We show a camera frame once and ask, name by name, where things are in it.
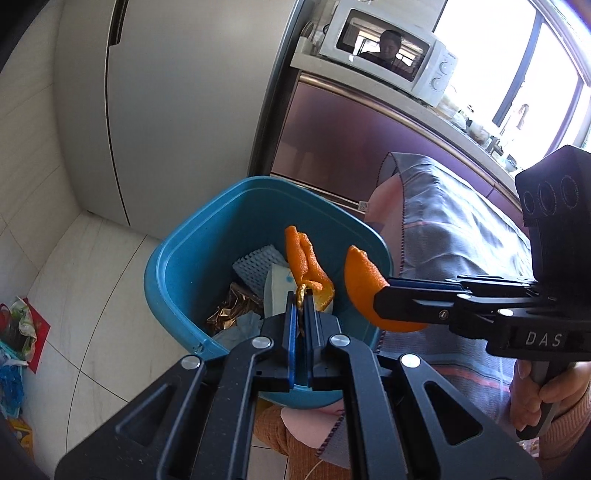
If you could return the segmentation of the pink sleeve forearm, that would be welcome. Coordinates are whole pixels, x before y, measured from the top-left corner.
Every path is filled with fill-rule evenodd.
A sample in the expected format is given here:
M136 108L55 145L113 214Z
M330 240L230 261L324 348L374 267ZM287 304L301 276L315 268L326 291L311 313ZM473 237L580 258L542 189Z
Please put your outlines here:
M590 423L590 389L566 413L555 419L539 438L538 464L543 478L556 472L577 445Z

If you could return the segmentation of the person's right hand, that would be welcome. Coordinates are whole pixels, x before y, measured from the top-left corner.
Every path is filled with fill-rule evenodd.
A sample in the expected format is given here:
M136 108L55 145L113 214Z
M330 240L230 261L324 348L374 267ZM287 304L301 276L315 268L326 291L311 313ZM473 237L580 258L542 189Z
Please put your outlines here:
M516 361L510 386L510 421L518 431L539 423L542 404L558 404L558 414L566 413L583 398L590 384L589 362L576 363L542 387L531 378L531 371L530 361Z

